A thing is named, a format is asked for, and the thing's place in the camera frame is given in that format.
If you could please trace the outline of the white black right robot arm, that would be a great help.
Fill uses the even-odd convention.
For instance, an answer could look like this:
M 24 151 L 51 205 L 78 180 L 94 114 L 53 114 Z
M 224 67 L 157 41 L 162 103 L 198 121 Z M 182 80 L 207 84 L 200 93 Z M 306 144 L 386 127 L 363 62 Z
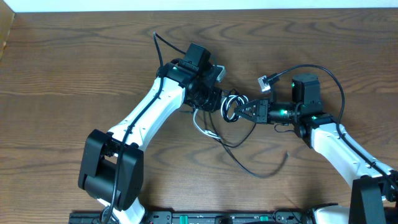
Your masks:
M 292 124 L 294 133 L 321 154 L 351 188 L 349 207 L 323 204 L 304 213 L 301 223 L 394 223 L 385 200 L 397 202 L 397 171 L 360 146 L 333 115 L 323 111 L 320 82 L 314 74 L 292 78 L 292 101 L 274 97 L 238 106 L 235 114 L 256 124 Z

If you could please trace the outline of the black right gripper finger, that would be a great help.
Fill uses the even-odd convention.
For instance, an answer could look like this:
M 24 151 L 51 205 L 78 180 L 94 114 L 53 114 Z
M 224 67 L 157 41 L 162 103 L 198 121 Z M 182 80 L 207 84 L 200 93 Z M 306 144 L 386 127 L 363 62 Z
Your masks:
M 259 100 L 252 100 L 248 103 L 237 106 L 235 111 L 256 111 Z
M 247 119 L 252 122 L 257 121 L 257 116 L 255 112 L 249 111 L 249 110 L 235 110 L 234 113 L 238 115 L 239 117 L 242 117 L 244 119 Z

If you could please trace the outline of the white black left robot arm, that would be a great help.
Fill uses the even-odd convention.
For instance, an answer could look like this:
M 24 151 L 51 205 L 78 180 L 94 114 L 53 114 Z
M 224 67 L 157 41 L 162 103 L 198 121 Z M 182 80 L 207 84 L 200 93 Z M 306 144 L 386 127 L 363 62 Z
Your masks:
M 215 85 L 225 67 L 211 53 L 191 44 L 183 58 L 162 63 L 153 86 L 120 123 L 93 130 L 85 141 L 78 186 L 105 206 L 103 223 L 140 223 L 146 213 L 138 196 L 144 181 L 144 152 L 166 119 L 182 105 L 214 112 L 221 107 Z

